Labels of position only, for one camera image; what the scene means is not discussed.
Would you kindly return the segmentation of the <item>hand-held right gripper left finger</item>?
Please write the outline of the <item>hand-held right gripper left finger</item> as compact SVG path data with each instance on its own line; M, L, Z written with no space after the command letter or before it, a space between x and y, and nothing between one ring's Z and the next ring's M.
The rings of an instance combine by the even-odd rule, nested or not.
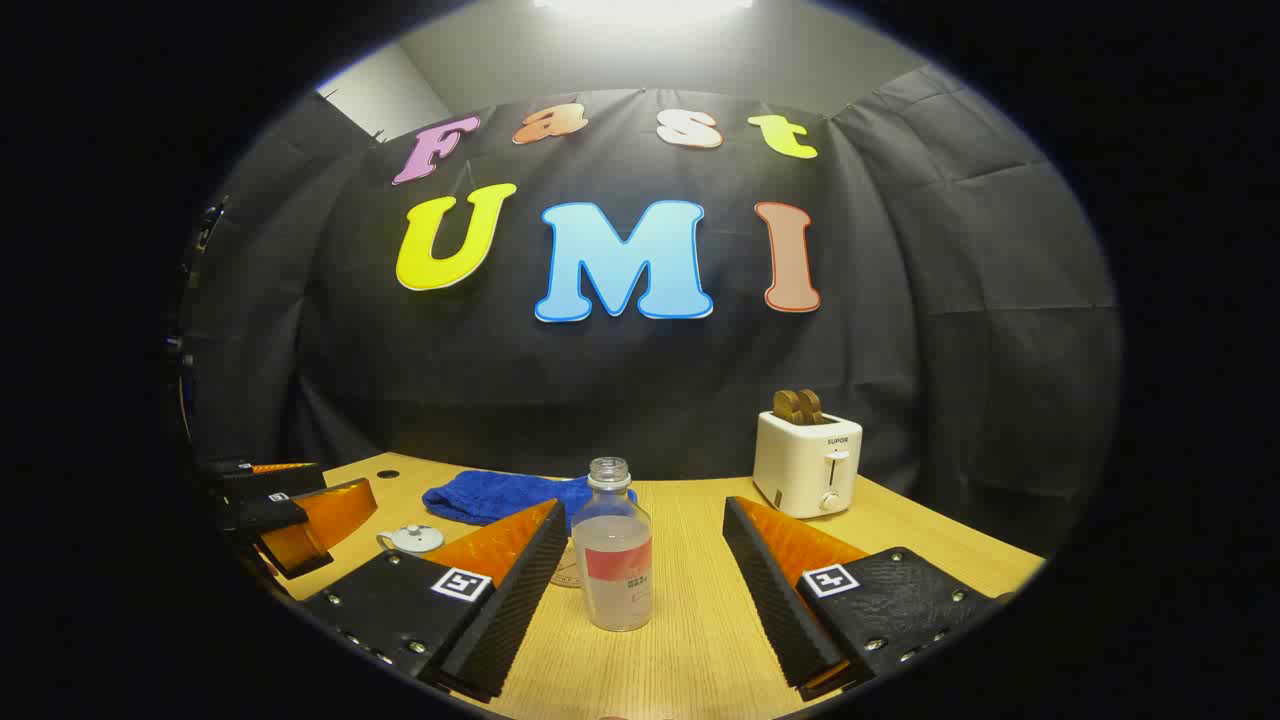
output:
M385 550L302 601L339 639L417 682L500 694L567 544L550 498L420 559Z

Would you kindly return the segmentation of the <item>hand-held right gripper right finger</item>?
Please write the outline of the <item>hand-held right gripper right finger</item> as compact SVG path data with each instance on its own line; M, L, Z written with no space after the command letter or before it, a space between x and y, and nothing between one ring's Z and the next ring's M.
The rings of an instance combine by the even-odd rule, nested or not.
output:
M906 547L868 553L733 496L722 536L785 680L817 700L925 657L1002 607Z

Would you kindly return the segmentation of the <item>clear plastic water bottle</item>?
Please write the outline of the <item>clear plastic water bottle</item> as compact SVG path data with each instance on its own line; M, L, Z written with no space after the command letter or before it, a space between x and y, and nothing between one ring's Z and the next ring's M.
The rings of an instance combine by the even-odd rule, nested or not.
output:
M631 496L621 457L591 460L590 500L573 515L571 539L588 615L608 632L631 632L653 615L653 529Z

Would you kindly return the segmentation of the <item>blue towel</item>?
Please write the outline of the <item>blue towel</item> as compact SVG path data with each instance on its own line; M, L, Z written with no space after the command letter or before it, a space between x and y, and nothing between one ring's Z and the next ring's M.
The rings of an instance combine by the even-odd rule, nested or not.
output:
M422 495L425 509L439 518L486 527L549 500L564 505L571 530L577 511L591 498L586 477L552 479L525 474L466 470Z

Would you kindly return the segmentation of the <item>white toaster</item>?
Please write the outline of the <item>white toaster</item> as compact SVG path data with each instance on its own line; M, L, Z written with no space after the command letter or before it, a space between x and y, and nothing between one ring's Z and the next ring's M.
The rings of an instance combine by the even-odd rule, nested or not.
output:
M852 503L863 427L829 414L817 425L797 425L760 413L751 482L780 512L810 519Z

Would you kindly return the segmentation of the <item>black backdrop cloth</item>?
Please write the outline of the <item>black backdrop cloth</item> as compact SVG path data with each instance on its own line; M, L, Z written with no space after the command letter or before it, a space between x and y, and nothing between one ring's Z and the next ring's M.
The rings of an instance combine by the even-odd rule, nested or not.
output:
M178 311L204 457L745 477L758 414L809 388L863 427L863 475L1033 553L1100 483L1100 241L933 67L833 114L613 88L383 143L310 99L216 197Z

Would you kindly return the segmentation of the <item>ceiling light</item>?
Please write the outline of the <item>ceiling light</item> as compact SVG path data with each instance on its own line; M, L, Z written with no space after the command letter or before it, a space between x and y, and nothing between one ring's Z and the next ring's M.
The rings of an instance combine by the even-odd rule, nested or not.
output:
M700 28L749 13L756 0L531 0L563 23L621 29Z

